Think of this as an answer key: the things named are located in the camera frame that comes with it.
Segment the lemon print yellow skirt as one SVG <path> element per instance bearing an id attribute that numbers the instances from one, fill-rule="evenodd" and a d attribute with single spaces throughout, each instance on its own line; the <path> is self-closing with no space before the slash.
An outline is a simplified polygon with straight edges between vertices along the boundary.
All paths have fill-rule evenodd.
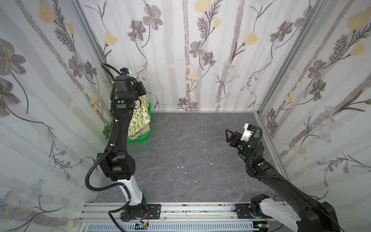
<path id="1" fill-rule="evenodd" d="M 136 140 L 150 131 L 149 103 L 146 95 L 139 97 L 129 124 L 128 138 Z"/>

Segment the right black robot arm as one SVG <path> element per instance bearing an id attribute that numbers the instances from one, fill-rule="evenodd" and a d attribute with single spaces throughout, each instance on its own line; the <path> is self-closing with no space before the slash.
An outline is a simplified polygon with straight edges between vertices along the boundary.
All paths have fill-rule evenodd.
<path id="1" fill-rule="evenodd" d="M 246 173 L 274 190 L 285 202 L 285 207 L 269 196 L 261 194 L 251 199 L 250 212 L 255 217 L 269 216 L 294 232 L 341 232 L 335 209 L 327 202 L 304 193 L 266 161 L 263 157 L 262 128 L 246 130 L 251 136 L 243 138 L 237 131 L 225 131 L 226 142 L 238 150 L 245 163 Z"/>

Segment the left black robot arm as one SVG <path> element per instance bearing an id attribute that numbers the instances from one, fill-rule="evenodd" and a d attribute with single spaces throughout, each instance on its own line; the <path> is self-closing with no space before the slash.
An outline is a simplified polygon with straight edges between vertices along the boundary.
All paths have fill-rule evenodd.
<path id="1" fill-rule="evenodd" d="M 109 217 L 120 213 L 120 219 L 128 222 L 134 218 L 143 218 L 148 212 L 146 199 L 139 189 L 136 179 L 136 163 L 128 153 L 128 130 L 139 97 L 146 94 L 142 82 L 126 75 L 119 75 L 114 79 L 115 87 L 111 94 L 110 114 L 113 124 L 108 144 L 103 153 L 97 154 L 96 163 L 89 169 L 85 177 L 85 185 L 91 191 L 105 191 L 113 187 L 120 187 L 126 202 L 118 210 L 110 210 Z M 105 187 L 94 187 L 90 183 L 93 171 L 100 167 L 104 175 L 112 180 L 112 184 Z"/>

